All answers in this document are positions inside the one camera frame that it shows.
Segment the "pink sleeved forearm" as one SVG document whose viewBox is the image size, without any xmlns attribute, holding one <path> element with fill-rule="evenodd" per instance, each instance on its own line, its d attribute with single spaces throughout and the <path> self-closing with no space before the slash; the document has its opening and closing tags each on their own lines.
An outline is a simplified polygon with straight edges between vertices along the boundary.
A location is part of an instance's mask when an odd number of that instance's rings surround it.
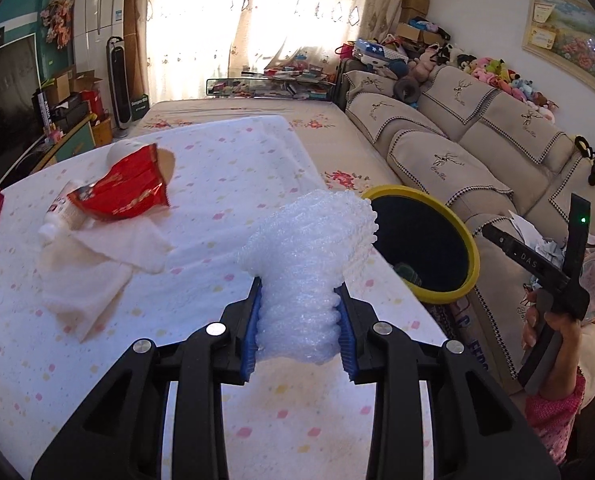
<svg viewBox="0 0 595 480">
<path fill-rule="evenodd" d="M 561 400 L 547 400 L 540 394 L 527 396 L 524 414 L 548 451 L 552 460 L 560 465 L 567 455 L 575 417 L 581 410 L 586 379 L 577 370 L 573 392 Z"/>
</svg>

